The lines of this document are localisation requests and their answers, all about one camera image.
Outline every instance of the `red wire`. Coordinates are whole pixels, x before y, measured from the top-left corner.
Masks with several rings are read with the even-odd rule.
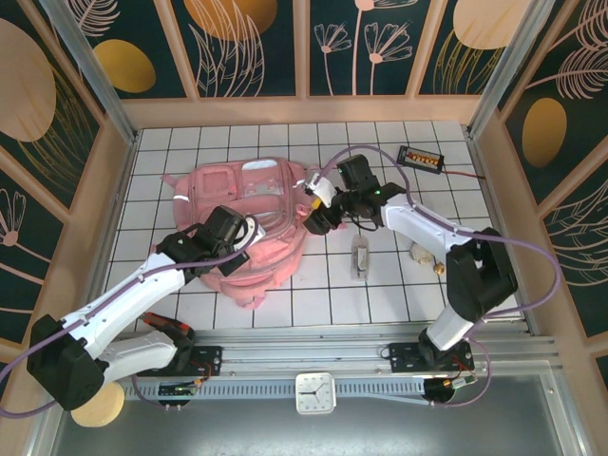
[[[463,171],[446,171],[446,170],[444,170],[444,173],[445,174],[457,174],[459,176],[466,176],[468,178],[481,179],[482,181],[485,181],[485,176],[480,176],[478,174],[465,173]]]

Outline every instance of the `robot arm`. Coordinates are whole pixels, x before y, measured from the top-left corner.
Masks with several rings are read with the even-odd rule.
[[[227,257],[264,236],[252,218],[219,206],[204,224],[167,236],[147,261],[117,286],[59,321],[46,315],[31,330],[33,346],[78,321],[84,324],[28,358],[28,371],[66,410],[90,400],[106,383],[139,371],[170,364],[185,367],[192,349],[192,330],[175,320],[153,314],[153,331],[145,336],[111,343],[152,305],[215,266],[175,269],[178,263]],[[228,276],[249,259],[242,253],[218,266]],[[166,268],[156,274],[146,274]]]
[[[308,185],[309,192],[322,201],[305,221],[311,233],[325,235],[345,217],[371,219],[376,226],[386,226],[412,239],[446,265],[449,305],[420,335],[420,351],[434,364],[480,318],[517,291],[506,249],[498,242],[480,242],[456,234],[456,230],[471,233],[473,230],[442,218],[421,204],[412,206],[405,189],[395,183],[381,186],[364,156],[346,159],[337,167],[346,192],[332,189],[328,180],[317,181],[317,175],[313,184]],[[482,233],[499,236],[491,228]]]

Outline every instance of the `small round object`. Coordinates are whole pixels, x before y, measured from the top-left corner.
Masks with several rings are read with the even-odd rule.
[[[83,428],[100,428],[109,425],[121,413],[124,390],[116,382],[105,385],[93,398],[71,412],[76,424]]]
[[[446,265],[444,263],[437,263],[433,266],[433,271],[437,276],[440,276],[446,271]]]

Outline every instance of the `analog clock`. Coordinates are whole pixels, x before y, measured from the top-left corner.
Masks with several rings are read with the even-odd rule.
[[[295,378],[295,408],[302,415],[331,413],[335,408],[335,381],[326,372],[300,373]]]

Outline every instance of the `circuit board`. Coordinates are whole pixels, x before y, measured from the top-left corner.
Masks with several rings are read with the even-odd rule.
[[[403,166],[428,171],[433,174],[441,174],[444,169],[444,156],[434,154],[425,150],[414,149],[408,145],[399,148],[397,162]]]

